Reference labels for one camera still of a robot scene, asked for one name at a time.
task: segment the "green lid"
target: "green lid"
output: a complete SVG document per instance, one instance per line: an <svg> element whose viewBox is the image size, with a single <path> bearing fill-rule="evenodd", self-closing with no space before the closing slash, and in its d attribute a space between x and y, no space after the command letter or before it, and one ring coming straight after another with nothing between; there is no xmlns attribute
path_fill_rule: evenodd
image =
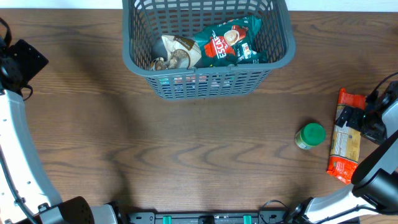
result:
<svg viewBox="0 0 398 224"><path fill-rule="evenodd" d="M326 138L326 132L320 124L310 123L301 131L301 138L310 146L321 144Z"/></svg>

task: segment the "orange package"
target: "orange package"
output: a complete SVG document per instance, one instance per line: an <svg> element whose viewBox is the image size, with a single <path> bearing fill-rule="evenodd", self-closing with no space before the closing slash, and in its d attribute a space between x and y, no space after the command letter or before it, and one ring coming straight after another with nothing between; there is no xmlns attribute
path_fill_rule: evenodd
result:
<svg viewBox="0 0 398 224"><path fill-rule="evenodd" d="M348 94L346 89L342 88L338 95L336 119L340 116L345 106L353 106L364 110L365 99L366 97L363 95ZM359 131L347 127L346 124L342 128L335 125L327 173L337 177L345 184L350 184L351 176L358 166L360 143L361 133Z"/></svg>

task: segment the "basket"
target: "basket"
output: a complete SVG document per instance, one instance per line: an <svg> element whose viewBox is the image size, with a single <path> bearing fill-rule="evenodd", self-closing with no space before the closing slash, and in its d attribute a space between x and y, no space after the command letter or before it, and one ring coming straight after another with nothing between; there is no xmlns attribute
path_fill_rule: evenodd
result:
<svg viewBox="0 0 398 224"><path fill-rule="evenodd" d="M253 50L265 51L267 63L148 70L162 34L193 38L206 26L250 15L262 18ZM248 94L272 69L287 65L294 53L284 0L123 0L124 63L167 100Z"/></svg>

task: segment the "spaghetti package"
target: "spaghetti package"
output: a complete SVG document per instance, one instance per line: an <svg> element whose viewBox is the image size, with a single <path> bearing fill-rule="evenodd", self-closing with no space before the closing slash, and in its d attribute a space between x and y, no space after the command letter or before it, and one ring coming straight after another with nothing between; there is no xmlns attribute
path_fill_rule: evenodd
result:
<svg viewBox="0 0 398 224"><path fill-rule="evenodd" d="M261 19L248 16L206 27L195 34L204 67L241 63L265 63L265 53L256 52L253 40L262 26Z"/></svg>
<svg viewBox="0 0 398 224"><path fill-rule="evenodd" d="M336 119L345 106L365 109L365 96L346 93L342 88L338 96ZM335 125L331 142L329 166L327 173L337 177L345 184L351 183L351 177L358 166L361 133L344 124L341 128Z"/></svg>

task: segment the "wooden table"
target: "wooden table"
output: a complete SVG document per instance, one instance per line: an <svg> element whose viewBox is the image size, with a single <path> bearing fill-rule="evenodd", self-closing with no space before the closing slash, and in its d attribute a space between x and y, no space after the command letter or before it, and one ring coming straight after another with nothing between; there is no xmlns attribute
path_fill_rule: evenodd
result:
<svg viewBox="0 0 398 224"><path fill-rule="evenodd" d="M270 199L293 206L328 195L344 186L325 172L338 90L367 95L398 70L398 14L291 12L295 58L254 93L169 102L124 65L121 10L0 15L14 41L50 60L26 102L45 170L64 200L81 195L91 205L257 210ZM309 121L327 139L304 151L294 134ZM363 139L361 159L375 148Z"/></svg>

